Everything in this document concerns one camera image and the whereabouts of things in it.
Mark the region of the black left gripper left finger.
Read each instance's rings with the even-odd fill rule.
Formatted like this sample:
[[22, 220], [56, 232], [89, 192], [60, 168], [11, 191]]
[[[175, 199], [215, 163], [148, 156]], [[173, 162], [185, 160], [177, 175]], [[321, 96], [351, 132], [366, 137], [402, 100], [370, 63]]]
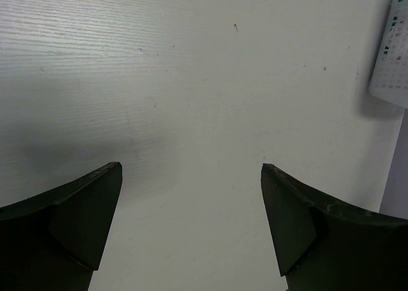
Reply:
[[122, 186], [110, 162], [1, 208], [1, 290], [88, 290]]

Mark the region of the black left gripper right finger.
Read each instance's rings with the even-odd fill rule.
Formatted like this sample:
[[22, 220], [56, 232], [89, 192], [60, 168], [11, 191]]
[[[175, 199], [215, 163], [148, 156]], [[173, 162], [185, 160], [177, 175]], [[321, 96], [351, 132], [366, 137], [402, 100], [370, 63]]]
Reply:
[[261, 191], [289, 290], [406, 290], [407, 220], [346, 203], [272, 164]]

